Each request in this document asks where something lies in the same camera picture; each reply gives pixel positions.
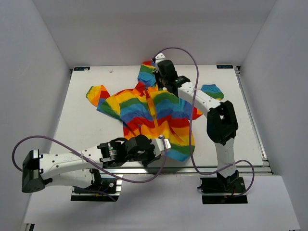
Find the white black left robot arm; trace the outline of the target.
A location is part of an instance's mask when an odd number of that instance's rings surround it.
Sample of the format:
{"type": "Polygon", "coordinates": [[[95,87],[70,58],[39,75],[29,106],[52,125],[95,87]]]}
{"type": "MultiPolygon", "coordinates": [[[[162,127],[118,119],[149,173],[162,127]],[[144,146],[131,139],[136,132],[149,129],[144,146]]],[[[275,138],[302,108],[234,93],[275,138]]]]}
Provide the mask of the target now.
{"type": "Polygon", "coordinates": [[[157,139],[139,135],[116,138],[97,146],[62,154],[30,151],[22,163],[22,192],[39,192],[50,186],[76,186],[91,192],[105,192],[100,171],[140,162],[144,167],[161,157],[163,148],[157,139]]]}

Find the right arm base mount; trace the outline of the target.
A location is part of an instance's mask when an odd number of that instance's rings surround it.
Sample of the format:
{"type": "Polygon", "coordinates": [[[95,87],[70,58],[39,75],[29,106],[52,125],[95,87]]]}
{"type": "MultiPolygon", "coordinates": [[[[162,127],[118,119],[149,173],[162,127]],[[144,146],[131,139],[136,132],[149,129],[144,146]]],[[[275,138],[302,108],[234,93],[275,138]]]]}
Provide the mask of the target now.
{"type": "Polygon", "coordinates": [[[227,188],[214,177],[200,178],[200,186],[197,190],[202,195],[204,205],[224,205],[224,204],[247,204],[248,199],[244,179],[239,177],[227,188]]]}

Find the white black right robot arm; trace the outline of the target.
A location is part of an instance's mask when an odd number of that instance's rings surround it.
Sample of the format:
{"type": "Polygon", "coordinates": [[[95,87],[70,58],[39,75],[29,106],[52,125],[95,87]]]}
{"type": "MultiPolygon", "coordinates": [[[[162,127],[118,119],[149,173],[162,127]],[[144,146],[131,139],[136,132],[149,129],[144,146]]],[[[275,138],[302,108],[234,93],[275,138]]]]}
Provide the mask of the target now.
{"type": "Polygon", "coordinates": [[[165,58],[154,58],[154,76],[159,88],[165,87],[168,92],[189,102],[207,119],[206,132],[214,142],[217,154],[217,185],[223,192],[230,191],[239,177],[234,165],[234,138],[238,129],[233,104],[221,102],[193,87],[185,76],[178,76],[172,61],[165,58]]]}

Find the rainbow striped kids jacket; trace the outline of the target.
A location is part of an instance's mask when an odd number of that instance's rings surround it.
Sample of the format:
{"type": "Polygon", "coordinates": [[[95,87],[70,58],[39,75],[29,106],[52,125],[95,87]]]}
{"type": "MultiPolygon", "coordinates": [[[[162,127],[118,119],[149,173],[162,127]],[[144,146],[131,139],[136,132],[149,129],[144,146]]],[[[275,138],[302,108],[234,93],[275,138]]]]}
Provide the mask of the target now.
{"type": "Polygon", "coordinates": [[[190,120],[199,118],[202,112],[167,90],[159,89],[153,70],[153,63],[143,62],[134,88],[110,95],[105,86],[92,86],[86,98],[97,111],[123,123],[126,139],[138,135],[155,139],[164,135],[171,144],[167,156],[183,162],[194,150],[190,147],[194,141],[189,141],[190,120]]]}

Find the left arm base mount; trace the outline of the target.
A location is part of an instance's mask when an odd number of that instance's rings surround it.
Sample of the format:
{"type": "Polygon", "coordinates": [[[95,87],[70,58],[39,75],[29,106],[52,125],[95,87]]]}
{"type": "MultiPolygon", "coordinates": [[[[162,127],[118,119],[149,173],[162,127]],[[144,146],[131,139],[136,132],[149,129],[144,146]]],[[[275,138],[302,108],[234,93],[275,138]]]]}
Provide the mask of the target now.
{"type": "Polygon", "coordinates": [[[97,169],[90,169],[91,183],[88,187],[74,187],[71,201],[81,202],[116,202],[120,194],[121,181],[97,169]]]}

